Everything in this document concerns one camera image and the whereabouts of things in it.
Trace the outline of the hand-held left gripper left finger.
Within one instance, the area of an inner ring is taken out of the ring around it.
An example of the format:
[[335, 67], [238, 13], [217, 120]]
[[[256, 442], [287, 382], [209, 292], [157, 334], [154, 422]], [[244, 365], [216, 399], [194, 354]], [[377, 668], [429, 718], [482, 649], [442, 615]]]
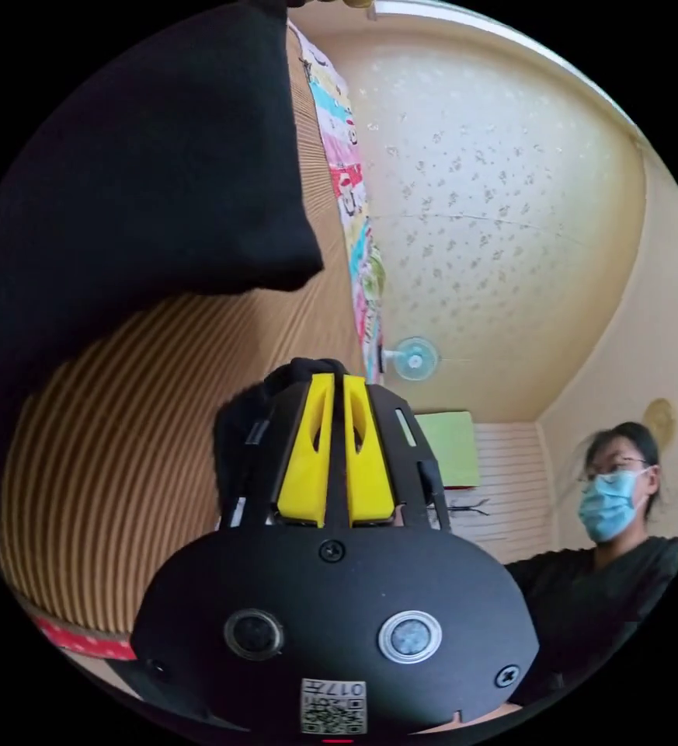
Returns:
[[313, 375], [302, 398], [276, 509], [285, 521], [325, 525], [336, 380]]

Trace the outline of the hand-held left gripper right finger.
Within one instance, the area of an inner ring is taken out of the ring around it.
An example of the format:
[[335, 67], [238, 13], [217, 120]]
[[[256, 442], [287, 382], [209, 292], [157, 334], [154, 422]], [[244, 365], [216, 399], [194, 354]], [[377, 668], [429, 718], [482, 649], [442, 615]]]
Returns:
[[346, 375], [342, 393], [349, 523], [359, 526], [390, 521], [395, 501], [368, 387], [363, 378]]

